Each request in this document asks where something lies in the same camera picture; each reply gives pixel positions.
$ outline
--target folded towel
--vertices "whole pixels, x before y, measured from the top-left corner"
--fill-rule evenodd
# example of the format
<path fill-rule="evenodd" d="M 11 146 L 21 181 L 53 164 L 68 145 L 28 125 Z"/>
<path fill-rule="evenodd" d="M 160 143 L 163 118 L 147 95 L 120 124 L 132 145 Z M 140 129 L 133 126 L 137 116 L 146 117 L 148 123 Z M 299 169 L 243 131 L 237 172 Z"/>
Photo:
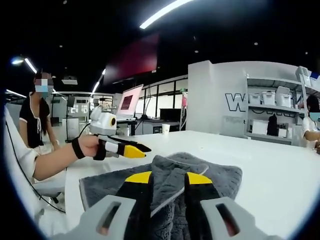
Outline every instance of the folded towel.
<path fill-rule="evenodd" d="M 202 174 L 212 180 L 221 197 L 235 199 L 242 179 L 236 166 L 222 166 L 185 152 L 155 156 L 151 164 L 86 177 L 80 180 L 84 210 L 106 195 L 115 195 L 129 176 L 152 171 L 154 186 L 150 220 L 151 240 L 189 240 L 184 203 L 185 173 Z"/>

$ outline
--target woman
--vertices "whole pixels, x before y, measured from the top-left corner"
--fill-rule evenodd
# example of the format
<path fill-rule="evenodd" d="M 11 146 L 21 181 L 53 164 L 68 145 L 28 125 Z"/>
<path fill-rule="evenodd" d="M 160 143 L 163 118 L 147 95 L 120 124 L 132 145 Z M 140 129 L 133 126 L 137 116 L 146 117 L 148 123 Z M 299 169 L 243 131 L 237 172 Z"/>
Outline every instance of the woman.
<path fill-rule="evenodd" d="M 302 136 L 304 139 L 304 147 L 316 148 L 316 143 L 320 141 L 320 131 L 317 123 L 310 118 L 310 113 L 320 113 L 319 100 L 316 96 L 310 95 L 306 100 L 308 116 L 303 119 Z"/>
<path fill-rule="evenodd" d="M 46 72 L 37 73 L 34 78 L 34 90 L 24 100 L 20 110 L 19 132 L 28 148 L 38 148 L 44 145 L 42 134 L 48 133 L 54 150 L 60 147 L 56 140 L 51 121 L 50 110 L 44 98 L 53 90 L 51 75 Z"/>
<path fill-rule="evenodd" d="M 45 180 L 78 159 L 95 156 L 99 144 L 98 137 L 85 135 L 56 151 L 39 155 L 24 144 L 6 107 L 4 116 L 4 157 L 16 193 L 29 216 L 47 237 L 67 232 L 65 214 L 50 206 L 44 207 L 43 200 L 35 194 L 30 182 L 34 179 Z"/>

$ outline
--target person's arm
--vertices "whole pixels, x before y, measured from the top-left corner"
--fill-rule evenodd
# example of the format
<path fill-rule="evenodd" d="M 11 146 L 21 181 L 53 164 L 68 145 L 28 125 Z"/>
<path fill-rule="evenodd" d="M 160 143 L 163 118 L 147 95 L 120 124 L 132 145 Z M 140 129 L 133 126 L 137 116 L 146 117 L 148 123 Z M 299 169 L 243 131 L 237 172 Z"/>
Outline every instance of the person's arm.
<path fill-rule="evenodd" d="M 46 130 L 48 132 L 50 142 L 51 142 L 54 150 L 58 150 L 60 148 L 60 146 L 58 145 L 58 142 L 57 142 L 57 139 L 56 139 L 56 136 L 54 133 L 54 129 L 52 128 L 50 116 L 47 117 L 47 124 L 46 125 L 47 125 Z"/>
<path fill-rule="evenodd" d="M 320 139 L 320 132 L 311 130 L 310 123 L 307 117 L 305 117 L 302 122 L 302 134 L 303 137 L 310 142 Z"/>
<path fill-rule="evenodd" d="M 99 139 L 97 136 L 85 135 L 78 138 L 82 153 L 87 157 L 97 154 Z M 40 155 L 35 160 L 33 177 L 38 181 L 45 180 L 61 172 L 78 160 L 71 143 L 51 153 Z"/>
<path fill-rule="evenodd" d="M 26 147 L 30 148 L 28 143 L 27 124 L 28 124 L 28 112 L 26 109 L 26 104 L 23 103 L 21 106 L 20 114 L 19 114 L 19 134 L 24 144 L 26 145 Z"/>

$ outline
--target wrist strap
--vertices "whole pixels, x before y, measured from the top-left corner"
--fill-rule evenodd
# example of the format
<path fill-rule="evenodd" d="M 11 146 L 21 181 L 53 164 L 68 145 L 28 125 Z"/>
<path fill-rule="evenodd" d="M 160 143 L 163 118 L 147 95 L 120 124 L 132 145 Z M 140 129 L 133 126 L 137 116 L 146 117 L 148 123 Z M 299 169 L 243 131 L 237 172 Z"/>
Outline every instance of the wrist strap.
<path fill-rule="evenodd" d="M 78 137 L 76 137 L 75 139 L 72 140 L 71 145 L 72 145 L 72 148 L 73 148 L 73 151 L 74 151 L 76 157 L 78 159 L 83 159 L 85 157 L 85 155 L 80 148 Z"/>

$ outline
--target black ceiling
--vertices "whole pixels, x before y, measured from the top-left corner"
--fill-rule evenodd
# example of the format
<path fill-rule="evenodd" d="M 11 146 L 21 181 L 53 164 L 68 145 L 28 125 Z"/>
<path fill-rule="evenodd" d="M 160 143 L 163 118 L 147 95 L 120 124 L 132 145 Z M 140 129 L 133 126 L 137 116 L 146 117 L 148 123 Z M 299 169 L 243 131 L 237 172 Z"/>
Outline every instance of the black ceiling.
<path fill-rule="evenodd" d="M 27 94 L 32 87 L 32 71 L 25 64 L 10 64 L 22 55 L 56 76 L 57 91 L 90 92 L 112 55 L 152 33 L 160 33 L 157 73 L 139 77 L 139 83 L 187 74 L 188 64 L 204 60 L 270 61 L 319 71 L 317 1 L 194 0 L 146 30 L 139 28 L 173 1 L 10 1 L 7 88 Z M 64 76 L 75 76 L 78 85 L 64 85 Z M 101 86 L 97 92 L 122 92 L 134 82 Z"/>

